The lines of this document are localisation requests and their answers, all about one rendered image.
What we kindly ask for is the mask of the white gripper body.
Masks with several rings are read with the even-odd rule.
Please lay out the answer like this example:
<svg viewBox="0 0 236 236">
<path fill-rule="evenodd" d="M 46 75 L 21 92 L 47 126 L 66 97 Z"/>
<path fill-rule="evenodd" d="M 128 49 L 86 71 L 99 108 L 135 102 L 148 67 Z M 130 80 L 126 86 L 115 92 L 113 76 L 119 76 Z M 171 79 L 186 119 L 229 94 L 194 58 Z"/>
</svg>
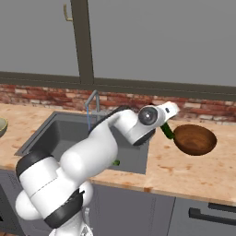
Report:
<svg viewBox="0 0 236 236">
<path fill-rule="evenodd" d="M 166 119 L 169 120 L 177 115 L 180 109 L 176 103 L 167 101 L 165 103 L 164 111 L 166 112 Z"/>
</svg>

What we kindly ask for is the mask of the brown wooden bowl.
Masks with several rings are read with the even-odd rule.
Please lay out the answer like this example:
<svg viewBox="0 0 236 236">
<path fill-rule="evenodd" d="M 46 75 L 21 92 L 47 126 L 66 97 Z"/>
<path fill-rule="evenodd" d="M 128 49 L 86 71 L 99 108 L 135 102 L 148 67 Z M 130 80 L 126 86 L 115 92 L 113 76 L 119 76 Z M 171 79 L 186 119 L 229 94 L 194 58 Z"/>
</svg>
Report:
<svg viewBox="0 0 236 236">
<path fill-rule="evenodd" d="M 212 131 L 196 124 L 180 125 L 173 133 L 176 147 L 190 156 L 205 155 L 211 152 L 218 142 Z"/>
</svg>

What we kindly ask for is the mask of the grey metal sink faucet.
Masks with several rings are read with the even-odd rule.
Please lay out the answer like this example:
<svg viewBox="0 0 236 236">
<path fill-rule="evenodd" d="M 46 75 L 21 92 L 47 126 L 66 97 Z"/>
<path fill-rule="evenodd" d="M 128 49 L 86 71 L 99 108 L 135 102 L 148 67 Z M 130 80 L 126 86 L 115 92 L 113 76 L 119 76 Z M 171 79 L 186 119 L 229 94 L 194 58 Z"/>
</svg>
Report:
<svg viewBox="0 0 236 236">
<path fill-rule="evenodd" d="M 90 96 L 88 97 L 87 101 L 84 104 L 87 110 L 87 113 L 89 113 L 89 105 L 93 100 L 96 101 L 96 111 L 94 114 L 98 116 L 105 115 L 105 111 L 102 111 L 100 109 L 100 95 L 96 89 L 90 94 Z"/>
</svg>

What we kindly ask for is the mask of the grey kitchen sink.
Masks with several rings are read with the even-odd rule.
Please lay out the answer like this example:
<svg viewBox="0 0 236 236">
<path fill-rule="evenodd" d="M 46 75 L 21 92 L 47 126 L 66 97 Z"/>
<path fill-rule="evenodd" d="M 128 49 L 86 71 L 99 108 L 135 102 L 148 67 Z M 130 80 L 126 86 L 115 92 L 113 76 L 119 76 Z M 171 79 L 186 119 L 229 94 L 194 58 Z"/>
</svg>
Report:
<svg viewBox="0 0 236 236">
<path fill-rule="evenodd" d="M 149 142 L 133 147 L 115 127 L 111 131 L 118 145 L 117 159 L 120 165 L 112 165 L 110 170 L 145 174 Z M 15 155 L 23 157 L 34 149 L 41 149 L 48 151 L 59 161 L 66 150 L 87 138 L 88 132 L 86 114 L 53 112 Z"/>
</svg>

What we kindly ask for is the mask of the pale green bowl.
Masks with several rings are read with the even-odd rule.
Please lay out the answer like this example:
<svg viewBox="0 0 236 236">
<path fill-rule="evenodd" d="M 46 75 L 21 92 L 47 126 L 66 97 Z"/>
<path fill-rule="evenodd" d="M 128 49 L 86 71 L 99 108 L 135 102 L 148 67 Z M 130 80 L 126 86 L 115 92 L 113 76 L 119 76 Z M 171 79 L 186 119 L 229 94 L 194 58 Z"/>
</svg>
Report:
<svg viewBox="0 0 236 236">
<path fill-rule="evenodd" d="M 8 126 L 8 120 L 0 117 L 0 137 L 2 137 L 5 134 L 7 126 Z"/>
</svg>

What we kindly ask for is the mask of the grey cupboard door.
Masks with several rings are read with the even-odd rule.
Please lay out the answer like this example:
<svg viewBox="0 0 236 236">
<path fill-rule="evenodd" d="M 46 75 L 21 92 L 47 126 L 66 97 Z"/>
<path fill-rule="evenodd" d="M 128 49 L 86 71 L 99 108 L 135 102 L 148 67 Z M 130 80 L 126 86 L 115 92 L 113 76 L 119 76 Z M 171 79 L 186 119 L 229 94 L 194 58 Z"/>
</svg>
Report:
<svg viewBox="0 0 236 236">
<path fill-rule="evenodd" d="M 94 184 L 94 236 L 167 236 L 174 197 Z"/>
</svg>

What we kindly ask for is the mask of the grey drawer front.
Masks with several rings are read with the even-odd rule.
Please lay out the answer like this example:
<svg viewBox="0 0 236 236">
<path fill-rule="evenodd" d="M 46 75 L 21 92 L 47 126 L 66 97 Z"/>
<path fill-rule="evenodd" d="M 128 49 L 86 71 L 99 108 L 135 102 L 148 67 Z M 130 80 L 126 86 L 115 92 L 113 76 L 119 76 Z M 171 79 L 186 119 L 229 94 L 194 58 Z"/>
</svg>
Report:
<svg viewBox="0 0 236 236">
<path fill-rule="evenodd" d="M 177 198 L 171 216 L 168 236 L 236 236 L 236 226 L 190 218 L 189 208 L 198 208 L 202 214 L 236 219 L 236 204 L 222 204 Z"/>
</svg>

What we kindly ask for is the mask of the dark grey cupboard front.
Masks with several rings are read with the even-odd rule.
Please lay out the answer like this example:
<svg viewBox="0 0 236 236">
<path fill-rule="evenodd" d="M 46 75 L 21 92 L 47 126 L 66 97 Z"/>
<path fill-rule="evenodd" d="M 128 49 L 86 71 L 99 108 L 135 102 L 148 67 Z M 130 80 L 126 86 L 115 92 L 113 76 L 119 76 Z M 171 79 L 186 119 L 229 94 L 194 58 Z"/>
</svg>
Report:
<svg viewBox="0 0 236 236">
<path fill-rule="evenodd" d="M 14 209 L 14 192 L 7 171 L 0 170 L 0 231 L 24 236 Z"/>
</svg>

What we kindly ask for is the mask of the dark brown window frame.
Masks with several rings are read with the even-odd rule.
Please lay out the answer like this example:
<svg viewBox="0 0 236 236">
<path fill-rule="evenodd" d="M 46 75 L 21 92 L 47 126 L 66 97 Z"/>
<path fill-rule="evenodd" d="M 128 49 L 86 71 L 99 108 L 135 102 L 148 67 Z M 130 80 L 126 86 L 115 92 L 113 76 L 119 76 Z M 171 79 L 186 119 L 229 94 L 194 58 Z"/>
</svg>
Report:
<svg viewBox="0 0 236 236">
<path fill-rule="evenodd" d="M 59 76 L 0 71 L 0 83 L 61 89 L 83 89 L 163 97 L 236 101 L 236 87 L 94 77 L 88 0 L 70 0 L 79 75 Z"/>
</svg>

